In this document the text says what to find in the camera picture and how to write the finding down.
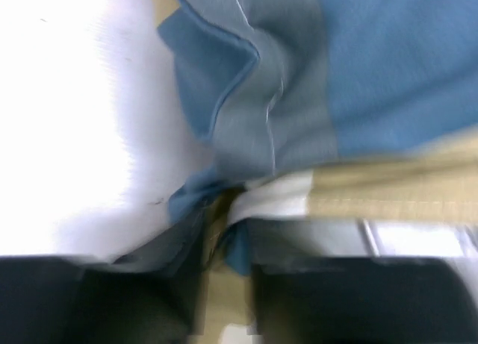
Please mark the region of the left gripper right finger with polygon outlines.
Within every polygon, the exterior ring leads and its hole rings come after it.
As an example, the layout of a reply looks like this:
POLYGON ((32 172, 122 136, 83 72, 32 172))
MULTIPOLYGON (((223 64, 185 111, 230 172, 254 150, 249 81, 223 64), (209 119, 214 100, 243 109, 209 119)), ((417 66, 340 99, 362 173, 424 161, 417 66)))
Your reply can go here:
POLYGON ((252 303, 264 343, 475 343, 477 307, 443 261, 312 259, 256 265, 252 303))

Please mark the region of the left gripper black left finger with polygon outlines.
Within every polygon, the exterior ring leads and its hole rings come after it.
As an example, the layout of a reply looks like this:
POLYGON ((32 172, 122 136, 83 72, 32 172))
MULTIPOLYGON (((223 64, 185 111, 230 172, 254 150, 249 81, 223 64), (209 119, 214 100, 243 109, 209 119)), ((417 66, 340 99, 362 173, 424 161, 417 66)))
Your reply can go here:
POLYGON ((2 343, 185 343, 200 270, 86 269, 59 257, 1 259, 2 343))

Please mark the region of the blue beige checked pillowcase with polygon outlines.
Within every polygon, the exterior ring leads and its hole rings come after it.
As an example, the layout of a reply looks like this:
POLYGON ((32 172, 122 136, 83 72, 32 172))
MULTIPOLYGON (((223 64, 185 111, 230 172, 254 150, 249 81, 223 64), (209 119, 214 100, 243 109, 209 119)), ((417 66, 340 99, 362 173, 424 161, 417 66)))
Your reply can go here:
POLYGON ((114 268, 180 264, 203 201, 229 223, 477 222, 477 0, 159 0, 183 114, 214 153, 171 228, 114 268))

